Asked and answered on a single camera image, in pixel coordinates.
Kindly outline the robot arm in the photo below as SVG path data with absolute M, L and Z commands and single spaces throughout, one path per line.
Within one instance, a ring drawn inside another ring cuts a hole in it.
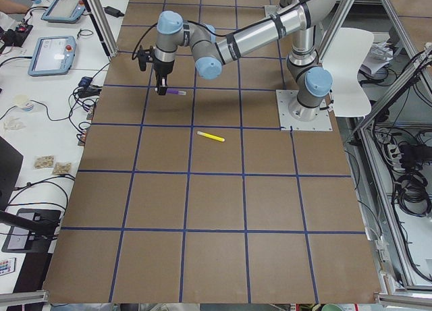
M 167 92 L 167 77 L 173 71 L 178 47 L 190 47 L 199 76 L 218 78 L 225 64 L 239 60 L 273 41 L 292 36 L 287 67 L 298 84 L 290 101 L 290 115 L 298 121 L 312 121 L 333 79 L 319 66 L 315 52 L 315 26 L 324 19 L 336 0 L 279 0 L 279 7 L 262 20 L 240 28 L 215 41 L 207 26 L 184 20 L 174 11 L 163 11 L 157 22 L 157 41 L 152 49 L 157 92 Z

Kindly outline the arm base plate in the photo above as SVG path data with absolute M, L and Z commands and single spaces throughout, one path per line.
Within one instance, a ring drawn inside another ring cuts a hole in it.
M 331 132 L 332 125 L 326 102 L 309 109 L 297 101 L 297 90 L 276 90 L 280 129 L 283 131 Z

